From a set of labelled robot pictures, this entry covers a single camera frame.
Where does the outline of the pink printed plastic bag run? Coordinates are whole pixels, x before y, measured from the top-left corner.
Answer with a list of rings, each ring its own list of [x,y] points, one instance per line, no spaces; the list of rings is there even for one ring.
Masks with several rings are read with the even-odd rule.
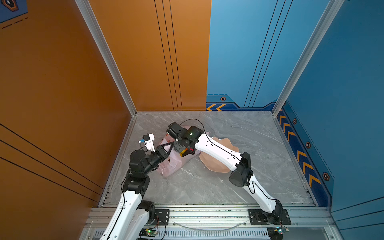
[[[205,132],[198,127],[190,126],[187,128],[189,137],[192,138],[192,141],[194,143],[194,148],[196,143],[199,142],[199,137],[205,134]],[[173,142],[174,139],[169,136],[168,134],[163,138],[161,144]],[[164,177],[169,177],[173,173],[175,173],[177,170],[179,170],[181,167],[183,167],[190,159],[192,159],[195,155],[200,154],[200,151],[195,148],[195,154],[190,154],[184,158],[180,156],[180,154],[172,148],[170,151],[169,157],[163,161],[158,169],[158,172],[161,173]]]

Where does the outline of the green yellow cucumber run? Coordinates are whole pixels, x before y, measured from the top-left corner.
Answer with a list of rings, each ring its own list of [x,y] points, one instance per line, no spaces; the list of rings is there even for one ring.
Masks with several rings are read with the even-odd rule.
[[[180,156],[181,156],[182,158],[184,158],[184,157],[190,155],[191,153],[192,153],[191,150],[188,149],[188,148],[186,148],[186,149],[184,149],[184,150],[180,153]]]

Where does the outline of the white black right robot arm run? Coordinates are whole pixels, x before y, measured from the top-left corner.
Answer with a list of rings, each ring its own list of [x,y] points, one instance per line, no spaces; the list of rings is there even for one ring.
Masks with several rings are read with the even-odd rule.
[[[178,152],[198,150],[206,153],[226,166],[231,174],[229,181],[236,187],[245,189],[259,204],[267,223],[280,225],[283,220],[282,203],[272,197],[259,183],[251,167],[251,156],[247,152],[237,153],[213,140],[205,129],[196,126],[188,130],[176,122],[168,126],[167,134],[175,141]]]

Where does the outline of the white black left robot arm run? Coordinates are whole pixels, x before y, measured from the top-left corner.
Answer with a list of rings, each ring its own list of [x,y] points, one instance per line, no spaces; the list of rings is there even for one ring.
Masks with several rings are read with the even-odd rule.
[[[150,183],[149,173],[165,161],[172,143],[159,145],[154,151],[138,149],[131,153],[129,170],[121,184],[121,198],[102,240],[135,240],[155,217],[154,203],[143,201]]]

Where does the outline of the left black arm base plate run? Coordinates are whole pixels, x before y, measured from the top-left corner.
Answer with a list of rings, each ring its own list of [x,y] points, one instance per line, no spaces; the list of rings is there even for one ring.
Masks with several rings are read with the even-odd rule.
[[[154,212],[150,214],[149,225],[155,226],[167,226],[170,220],[170,209],[157,209],[155,208]]]

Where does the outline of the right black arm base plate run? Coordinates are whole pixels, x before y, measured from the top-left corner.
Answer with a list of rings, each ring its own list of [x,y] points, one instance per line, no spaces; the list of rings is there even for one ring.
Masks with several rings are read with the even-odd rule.
[[[286,209],[282,210],[281,214],[271,214],[262,211],[261,209],[249,209],[249,220],[252,226],[280,226],[291,225],[291,218]]]

